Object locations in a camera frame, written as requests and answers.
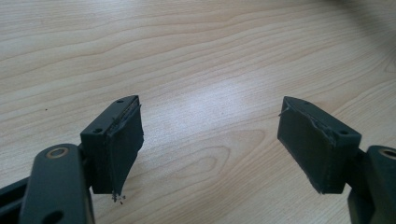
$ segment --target black plastic arm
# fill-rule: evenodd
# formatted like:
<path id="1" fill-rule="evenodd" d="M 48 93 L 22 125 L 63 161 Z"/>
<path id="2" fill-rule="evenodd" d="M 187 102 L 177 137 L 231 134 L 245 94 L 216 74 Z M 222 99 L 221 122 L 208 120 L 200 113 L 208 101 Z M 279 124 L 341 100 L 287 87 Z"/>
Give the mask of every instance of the black plastic arm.
<path id="1" fill-rule="evenodd" d="M 0 189 L 0 223 L 94 223 L 89 187 L 120 195 L 143 145 L 138 96 L 115 101 L 80 136 L 78 147 L 41 151 L 30 177 Z"/>
<path id="2" fill-rule="evenodd" d="M 285 97 L 277 137 L 319 193 L 348 198 L 352 223 L 396 223 L 396 149 L 359 149 L 361 135 L 311 103 Z"/>

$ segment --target wood grain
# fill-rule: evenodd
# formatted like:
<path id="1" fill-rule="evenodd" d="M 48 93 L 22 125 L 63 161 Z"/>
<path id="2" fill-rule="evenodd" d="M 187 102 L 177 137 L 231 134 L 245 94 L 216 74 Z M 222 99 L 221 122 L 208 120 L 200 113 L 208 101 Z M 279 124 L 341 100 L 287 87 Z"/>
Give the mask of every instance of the wood grain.
<path id="1" fill-rule="evenodd" d="M 349 223 L 276 140 L 282 98 L 396 147 L 395 1 L 2 1 L 0 188 L 138 94 L 145 144 L 97 223 Z"/>

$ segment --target wooden table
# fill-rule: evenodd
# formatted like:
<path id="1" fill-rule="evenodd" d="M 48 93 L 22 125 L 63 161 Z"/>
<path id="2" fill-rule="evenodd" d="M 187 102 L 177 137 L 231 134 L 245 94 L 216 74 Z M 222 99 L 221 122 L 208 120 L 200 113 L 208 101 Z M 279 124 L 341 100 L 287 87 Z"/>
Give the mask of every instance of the wooden table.
<path id="1" fill-rule="evenodd" d="M 0 188 L 138 94 L 145 143 L 97 223 L 349 223 L 276 140 L 282 98 L 396 147 L 395 1 L 2 1 Z"/>

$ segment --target light wood surface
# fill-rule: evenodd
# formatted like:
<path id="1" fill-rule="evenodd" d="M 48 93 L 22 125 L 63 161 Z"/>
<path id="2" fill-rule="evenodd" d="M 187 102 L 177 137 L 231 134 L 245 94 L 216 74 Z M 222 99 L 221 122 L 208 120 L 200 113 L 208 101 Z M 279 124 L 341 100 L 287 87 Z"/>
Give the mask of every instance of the light wood surface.
<path id="1" fill-rule="evenodd" d="M 276 140 L 285 95 L 396 147 L 396 2 L 1 1 L 0 188 L 138 94 L 145 143 L 97 223 L 349 223 Z"/>

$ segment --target screw hole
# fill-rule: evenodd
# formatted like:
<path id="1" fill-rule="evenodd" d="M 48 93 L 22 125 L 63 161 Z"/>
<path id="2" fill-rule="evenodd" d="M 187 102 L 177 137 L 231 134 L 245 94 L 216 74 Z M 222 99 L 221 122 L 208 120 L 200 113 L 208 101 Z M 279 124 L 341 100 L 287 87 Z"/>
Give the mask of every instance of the screw hole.
<path id="1" fill-rule="evenodd" d="M 379 149 L 379 152 L 383 155 L 386 156 L 390 159 L 396 160 L 396 151 L 395 150 L 391 150 L 391 149 L 387 149 L 387 148 L 381 148 Z"/>
<path id="2" fill-rule="evenodd" d="M 43 219 L 43 224 L 53 224 L 57 223 L 64 218 L 64 213 L 62 211 L 55 211 L 46 215 Z"/>
<path id="3" fill-rule="evenodd" d="M 102 132 L 102 129 L 95 129 L 95 130 L 93 130 L 93 133 L 101 133 Z"/>
<path id="4" fill-rule="evenodd" d="M 57 147 L 49 151 L 46 156 L 49 159 L 58 159 L 66 155 L 68 152 L 69 152 L 69 148 L 67 147 Z"/>

